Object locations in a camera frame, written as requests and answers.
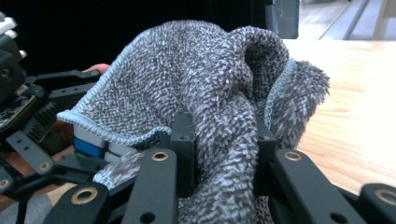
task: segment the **gray floor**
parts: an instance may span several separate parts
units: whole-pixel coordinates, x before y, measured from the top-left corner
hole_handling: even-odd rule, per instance
[[[319,39],[349,4],[347,0],[301,0],[298,39]]]

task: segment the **table surface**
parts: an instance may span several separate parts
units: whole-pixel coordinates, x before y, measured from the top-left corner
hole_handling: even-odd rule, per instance
[[[396,42],[285,40],[290,57],[330,79],[298,146],[335,185],[396,187]]]

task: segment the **wooden table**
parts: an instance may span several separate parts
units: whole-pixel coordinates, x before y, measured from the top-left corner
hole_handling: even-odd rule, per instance
[[[285,40],[331,78],[299,149],[337,186],[396,187],[396,42]]]

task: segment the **microfiber cloth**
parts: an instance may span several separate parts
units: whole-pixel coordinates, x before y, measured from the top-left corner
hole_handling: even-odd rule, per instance
[[[133,147],[172,132],[177,111],[192,117],[199,183],[179,199],[179,223],[268,223],[263,197],[253,195],[256,115],[280,147],[296,148],[306,123],[328,93],[329,78],[290,59],[271,31],[225,32],[204,21],[169,21],[125,47],[78,104],[58,119]],[[136,175],[144,150],[131,150],[94,181],[114,188]]]

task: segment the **folded cloth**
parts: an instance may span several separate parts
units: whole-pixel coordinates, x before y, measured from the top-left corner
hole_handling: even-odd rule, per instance
[[[271,222],[255,198],[260,116],[283,148],[296,148],[305,125],[324,101],[329,79],[296,62],[274,33],[242,27],[227,33],[203,21],[170,21],[125,47],[100,80],[58,119],[125,146],[172,131],[177,111],[191,113],[199,184],[179,200],[180,223]],[[132,150],[95,181],[114,188],[135,175]]]

